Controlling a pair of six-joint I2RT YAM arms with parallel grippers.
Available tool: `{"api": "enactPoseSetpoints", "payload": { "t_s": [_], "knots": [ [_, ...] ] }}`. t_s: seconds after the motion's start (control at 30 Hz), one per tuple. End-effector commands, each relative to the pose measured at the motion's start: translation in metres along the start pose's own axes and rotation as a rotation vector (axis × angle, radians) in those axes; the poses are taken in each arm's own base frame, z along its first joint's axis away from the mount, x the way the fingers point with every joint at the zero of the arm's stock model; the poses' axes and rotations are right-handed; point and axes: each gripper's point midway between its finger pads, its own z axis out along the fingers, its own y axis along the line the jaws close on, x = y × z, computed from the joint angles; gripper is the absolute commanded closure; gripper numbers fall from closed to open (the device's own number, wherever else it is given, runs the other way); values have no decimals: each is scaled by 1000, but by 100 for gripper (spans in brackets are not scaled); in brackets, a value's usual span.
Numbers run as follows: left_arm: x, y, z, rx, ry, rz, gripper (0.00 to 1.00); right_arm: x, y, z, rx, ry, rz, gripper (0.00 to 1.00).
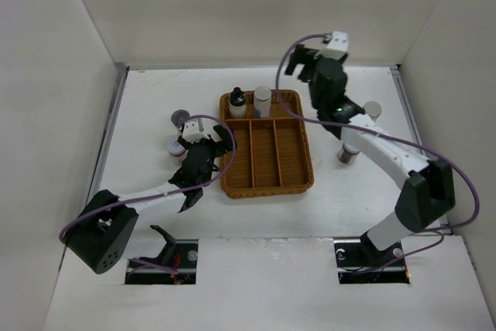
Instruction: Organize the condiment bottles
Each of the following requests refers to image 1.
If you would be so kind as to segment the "black cap salt shaker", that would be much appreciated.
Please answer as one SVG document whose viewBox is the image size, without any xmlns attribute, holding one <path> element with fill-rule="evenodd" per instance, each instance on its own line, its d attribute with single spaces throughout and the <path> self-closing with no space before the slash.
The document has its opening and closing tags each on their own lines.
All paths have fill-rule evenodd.
<svg viewBox="0 0 496 331">
<path fill-rule="evenodd" d="M 246 93 L 240 87 L 229 93 L 229 115 L 232 119 L 246 117 Z"/>
</svg>

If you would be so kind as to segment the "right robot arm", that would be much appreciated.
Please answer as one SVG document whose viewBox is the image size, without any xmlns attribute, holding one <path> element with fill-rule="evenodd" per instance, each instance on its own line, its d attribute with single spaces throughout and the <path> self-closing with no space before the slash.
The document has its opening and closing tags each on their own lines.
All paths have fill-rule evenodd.
<svg viewBox="0 0 496 331">
<path fill-rule="evenodd" d="M 430 160 L 401 146 L 346 96 L 345 60 L 298 44 L 285 73 L 302 66 L 298 78 L 308 84 L 321 125 L 372 160 L 401 190 L 393 212 L 360 238 L 361 260 L 374 266 L 395 243 L 423 231 L 455 205 L 453 170 L 444 160 Z"/>
</svg>

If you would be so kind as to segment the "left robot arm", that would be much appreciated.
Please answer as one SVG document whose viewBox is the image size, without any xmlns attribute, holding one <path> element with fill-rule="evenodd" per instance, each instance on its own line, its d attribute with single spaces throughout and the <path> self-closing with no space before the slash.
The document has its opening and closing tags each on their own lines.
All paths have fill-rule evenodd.
<svg viewBox="0 0 496 331">
<path fill-rule="evenodd" d="M 228 165 L 233 163 L 237 143 L 232 130 L 218 121 L 213 129 L 220 140 L 215 141 L 198 129 L 198 118 L 183 125 L 177 141 L 187 156 L 168 181 L 128 196 L 98 191 L 60 231 L 59 241 L 95 274 L 108 272 L 121 259 L 141 214 L 159 213 L 163 203 L 172 203 L 172 212 L 186 212 L 202 198 L 204 188 L 224 175 L 215 159 L 228 153 Z"/>
</svg>

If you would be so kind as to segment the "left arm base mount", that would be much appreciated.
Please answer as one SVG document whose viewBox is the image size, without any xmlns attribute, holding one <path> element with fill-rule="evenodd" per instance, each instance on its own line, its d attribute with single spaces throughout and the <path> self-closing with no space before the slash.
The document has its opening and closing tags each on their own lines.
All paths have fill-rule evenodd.
<svg viewBox="0 0 496 331">
<path fill-rule="evenodd" d="M 130 259 L 124 284 L 196 284 L 199 241 L 177 240 L 158 225 L 150 228 L 164 239 L 162 250 L 155 257 Z"/>
</svg>

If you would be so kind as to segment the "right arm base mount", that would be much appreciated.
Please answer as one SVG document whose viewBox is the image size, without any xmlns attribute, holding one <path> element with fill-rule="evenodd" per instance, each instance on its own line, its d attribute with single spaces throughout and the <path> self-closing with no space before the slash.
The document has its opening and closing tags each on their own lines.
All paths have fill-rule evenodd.
<svg viewBox="0 0 496 331">
<path fill-rule="evenodd" d="M 400 242 L 378 250 L 363 236 L 333 240 L 340 284 L 409 284 Z"/>
</svg>

